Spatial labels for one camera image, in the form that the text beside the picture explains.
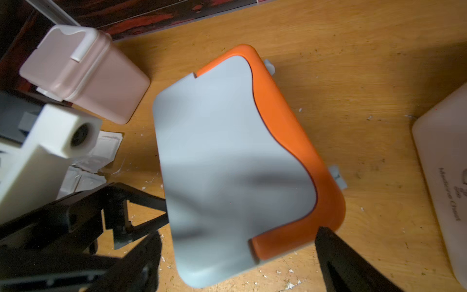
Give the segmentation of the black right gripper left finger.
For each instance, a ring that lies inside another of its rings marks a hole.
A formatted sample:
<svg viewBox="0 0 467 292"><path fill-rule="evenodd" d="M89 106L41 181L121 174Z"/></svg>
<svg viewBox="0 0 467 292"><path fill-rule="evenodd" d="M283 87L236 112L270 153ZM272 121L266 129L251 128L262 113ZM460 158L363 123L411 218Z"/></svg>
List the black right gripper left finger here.
<svg viewBox="0 0 467 292"><path fill-rule="evenodd" d="M159 232L152 232L86 290L88 292L157 291L161 252L162 241Z"/></svg>

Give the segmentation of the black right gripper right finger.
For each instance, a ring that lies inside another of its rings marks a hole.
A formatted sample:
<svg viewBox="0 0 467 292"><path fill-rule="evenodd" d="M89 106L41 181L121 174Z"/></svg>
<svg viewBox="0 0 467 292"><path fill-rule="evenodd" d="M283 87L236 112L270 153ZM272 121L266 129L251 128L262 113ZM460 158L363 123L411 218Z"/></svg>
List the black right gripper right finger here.
<svg viewBox="0 0 467 292"><path fill-rule="evenodd" d="M401 291L330 228L318 229L315 247L328 292Z"/></svg>

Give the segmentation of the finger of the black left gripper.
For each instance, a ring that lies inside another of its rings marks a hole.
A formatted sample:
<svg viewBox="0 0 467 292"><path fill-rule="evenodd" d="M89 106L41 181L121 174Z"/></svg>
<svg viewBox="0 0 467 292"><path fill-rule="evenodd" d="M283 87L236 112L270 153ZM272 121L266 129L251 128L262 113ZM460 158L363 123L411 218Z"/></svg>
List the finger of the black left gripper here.
<svg viewBox="0 0 467 292"><path fill-rule="evenodd" d="M114 248L120 249L169 224L165 199L123 183L110 183L103 189L105 227L113 231ZM140 225L132 225L128 203L158 210L162 215Z"/></svg>
<svg viewBox="0 0 467 292"><path fill-rule="evenodd" d="M76 192L1 225L1 247L95 254L109 186Z"/></svg>

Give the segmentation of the white gauze packet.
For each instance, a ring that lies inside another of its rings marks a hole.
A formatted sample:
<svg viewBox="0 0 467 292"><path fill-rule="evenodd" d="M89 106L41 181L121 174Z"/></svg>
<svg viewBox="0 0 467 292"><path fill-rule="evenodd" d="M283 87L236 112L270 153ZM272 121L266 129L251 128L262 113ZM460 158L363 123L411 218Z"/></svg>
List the white gauze packet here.
<svg viewBox="0 0 467 292"><path fill-rule="evenodd" d="M97 173L114 161L123 137L121 133L100 131L94 148L85 156L75 159L72 166L86 172Z"/></svg>
<svg viewBox="0 0 467 292"><path fill-rule="evenodd" d="M62 185L57 195L57 200L72 193L93 190L105 184L107 180L104 176L86 172L79 168L70 166L64 177Z"/></svg>

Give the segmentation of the white orange-trimmed medicine chest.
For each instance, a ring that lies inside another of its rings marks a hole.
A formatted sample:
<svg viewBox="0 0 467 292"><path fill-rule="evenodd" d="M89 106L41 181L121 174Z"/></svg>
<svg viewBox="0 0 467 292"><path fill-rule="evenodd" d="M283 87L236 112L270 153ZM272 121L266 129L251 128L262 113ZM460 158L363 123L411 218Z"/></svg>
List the white orange-trimmed medicine chest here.
<svg viewBox="0 0 467 292"><path fill-rule="evenodd" d="M342 225L338 184L252 46L160 92L153 118L187 285L216 285Z"/></svg>

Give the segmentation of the pink medicine chest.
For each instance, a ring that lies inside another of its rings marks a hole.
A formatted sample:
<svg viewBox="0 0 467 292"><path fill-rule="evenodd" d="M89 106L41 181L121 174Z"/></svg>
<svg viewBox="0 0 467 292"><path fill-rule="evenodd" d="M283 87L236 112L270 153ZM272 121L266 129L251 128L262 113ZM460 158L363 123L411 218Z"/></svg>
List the pink medicine chest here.
<svg viewBox="0 0 467 292"><path fill-rule="evenodd" d="M53 26L19 75L42 95L117 124L131 119L150 85L149 77L108 34L69 25Z"/></svg>

